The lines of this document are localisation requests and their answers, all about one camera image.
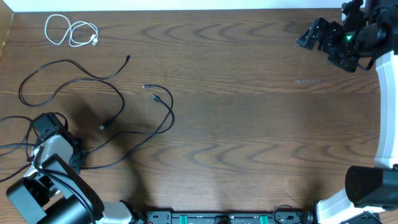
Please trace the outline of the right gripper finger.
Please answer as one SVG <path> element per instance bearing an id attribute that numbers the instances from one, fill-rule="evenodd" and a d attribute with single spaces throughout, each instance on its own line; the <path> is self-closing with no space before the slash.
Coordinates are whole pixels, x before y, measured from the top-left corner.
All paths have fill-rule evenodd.
<path id="1" fill-rule="evenodd" d="M 319 41 L 323 32 L 327 30 L 328 24 L 329 22 L 322 17 L 315 19 L 310 28 L 299 39 L 317 39 Z"/>
<path id="2" fill-rule="evenodd" d="M 315 44 L 318 43 L 317 39 L 297 39 L 297 46 L 307 50 L 313 50 Z"/>

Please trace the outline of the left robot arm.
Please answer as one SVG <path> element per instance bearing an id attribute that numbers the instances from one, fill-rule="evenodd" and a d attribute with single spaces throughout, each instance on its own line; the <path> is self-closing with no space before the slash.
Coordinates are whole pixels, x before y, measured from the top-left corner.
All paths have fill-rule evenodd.
<path id="1" fill-rule="evenodd" d="M 38 138 L 32 145 L 27 173 L 6 195 L 27 223 L 147 223 L 147 217 L 125 201 L 103 202 L 80 177 L 86 153 L 81 141 L 57 113 L 31 122 Z"/>

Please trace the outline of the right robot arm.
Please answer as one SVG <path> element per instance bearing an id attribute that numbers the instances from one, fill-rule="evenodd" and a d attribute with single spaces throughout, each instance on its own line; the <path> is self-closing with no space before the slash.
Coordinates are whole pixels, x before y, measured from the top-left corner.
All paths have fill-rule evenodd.
<path id="1" fill-rule="evenodd" d="M 351 166 L 344 187 L 314 203 L 301 223 L 380 223 L 381 213 L 397 210 L 397 1 L 352 0 L 341 5 L 341 13 L 340 23 L 315 19 L 296 44 L 317 47 L 346 72 L 376 72 L 377 150 L 373 166 Z"/>

